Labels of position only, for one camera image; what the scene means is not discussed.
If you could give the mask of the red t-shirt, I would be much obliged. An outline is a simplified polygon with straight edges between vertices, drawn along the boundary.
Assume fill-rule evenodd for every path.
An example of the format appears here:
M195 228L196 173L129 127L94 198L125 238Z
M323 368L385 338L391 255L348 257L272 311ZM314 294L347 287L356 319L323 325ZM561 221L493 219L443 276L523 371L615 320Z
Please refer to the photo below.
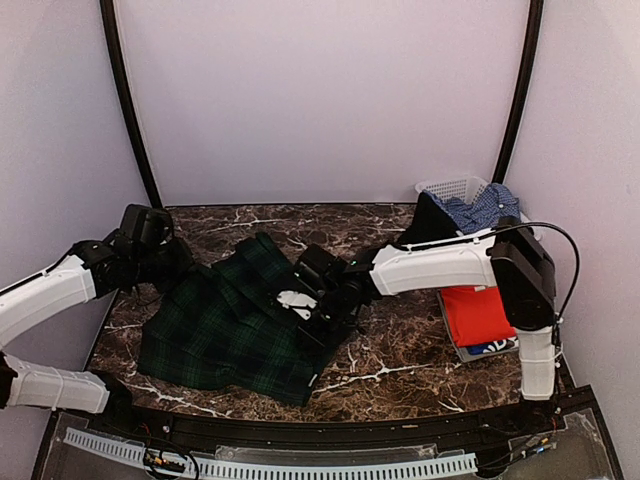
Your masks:
M515 337L496 287L448 287L440 290L453 342L470 347Z

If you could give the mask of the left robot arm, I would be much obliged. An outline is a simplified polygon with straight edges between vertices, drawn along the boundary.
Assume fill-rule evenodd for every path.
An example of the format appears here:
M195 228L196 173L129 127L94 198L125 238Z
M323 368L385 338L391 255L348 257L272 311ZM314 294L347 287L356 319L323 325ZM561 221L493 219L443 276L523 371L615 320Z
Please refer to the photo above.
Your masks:
M82 368L68 355L54 358L50 348L42 354L30 348L26 358L19 357L18 349L29 339L52 332L56 320L63 326L54 339L76 348L79 343L71 330L79 326L80 314L92 312L91 302L141 284L162 293L192 264L190 249L180 239L123 249L102 241L81 241L53 265L3 289L1 406L101 414L120 436L134 435L141 427L141 415L124 399L113 397L117 382Z

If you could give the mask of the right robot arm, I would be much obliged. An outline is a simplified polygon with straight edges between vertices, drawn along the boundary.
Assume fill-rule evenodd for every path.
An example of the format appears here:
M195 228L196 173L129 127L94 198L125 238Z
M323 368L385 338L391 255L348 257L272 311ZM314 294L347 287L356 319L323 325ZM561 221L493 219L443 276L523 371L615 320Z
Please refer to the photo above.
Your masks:
M504 220L456 238L388 243L350 261L311 245L294 265L293 287L277 299L298 315L303 338L321 352L361 306L382 297L446 287L496 288L519 342L524 401L511 410L510 424L530 434L549 416L546 401L555 390L564 312L556 304L554 262L533 233L540 227L557 228Z

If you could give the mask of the dark green plaid garment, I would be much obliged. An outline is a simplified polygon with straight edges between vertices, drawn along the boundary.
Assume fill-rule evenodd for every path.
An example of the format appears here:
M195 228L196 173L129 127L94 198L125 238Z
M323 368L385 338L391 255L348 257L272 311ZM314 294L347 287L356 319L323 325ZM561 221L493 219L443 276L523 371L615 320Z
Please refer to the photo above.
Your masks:
M293 265L259 232L210 266L194 266L142 327L137 370L199 390L238 386L303 407L334 355L302 344L301 319L277 299Z

